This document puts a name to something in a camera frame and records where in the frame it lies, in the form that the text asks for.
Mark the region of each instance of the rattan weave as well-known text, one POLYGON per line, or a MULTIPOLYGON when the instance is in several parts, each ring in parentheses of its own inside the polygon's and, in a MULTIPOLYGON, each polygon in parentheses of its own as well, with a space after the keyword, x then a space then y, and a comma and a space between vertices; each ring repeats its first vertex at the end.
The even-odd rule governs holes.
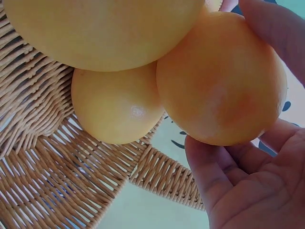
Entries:
POLYGON ((1 8, 3 224, 7 228, 94 228, 126 182, 203 210, 190 170, 150 144, 162 119, 132 144, 97 141, 80 128, 73 113, 72 73, 73 68, 27 44, 1 8))

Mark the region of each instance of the skin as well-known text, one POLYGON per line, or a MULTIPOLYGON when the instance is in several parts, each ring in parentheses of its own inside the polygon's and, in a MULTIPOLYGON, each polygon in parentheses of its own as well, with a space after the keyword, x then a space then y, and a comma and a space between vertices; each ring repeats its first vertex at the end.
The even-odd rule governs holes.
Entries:
MULTIPOLYGON (((226 0, 230 11, 236 1, 226 0)), ((254 32, 305 85, 305 21, 281 6, 240 0, 254 32)), ((278 119, 260 137, 271 157, 251 142, 210 146, 189 136, 185 149, 211 229, 305 228, 305 129, 278 119)))

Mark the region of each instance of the yellow grapefruit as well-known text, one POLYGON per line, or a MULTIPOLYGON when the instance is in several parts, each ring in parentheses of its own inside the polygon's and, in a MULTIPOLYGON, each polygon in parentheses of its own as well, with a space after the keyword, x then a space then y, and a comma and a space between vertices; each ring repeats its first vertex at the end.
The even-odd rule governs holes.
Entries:
POLYGON ((164 112, 156 85, 156 62, 111 73, 75 69, 71 96, 81 126, 110 144, 138 140, 164 112))
POLYGON ((262 134, 282 110, 286 84, 275 51, 234 13, 203 13, 157 65, 169 116, 211 145, 234 145, 262 134))
POLYGON ((192 28, 202 0, 6 0, 16 31, 39 51, 92 71, 156 61, 192 28))

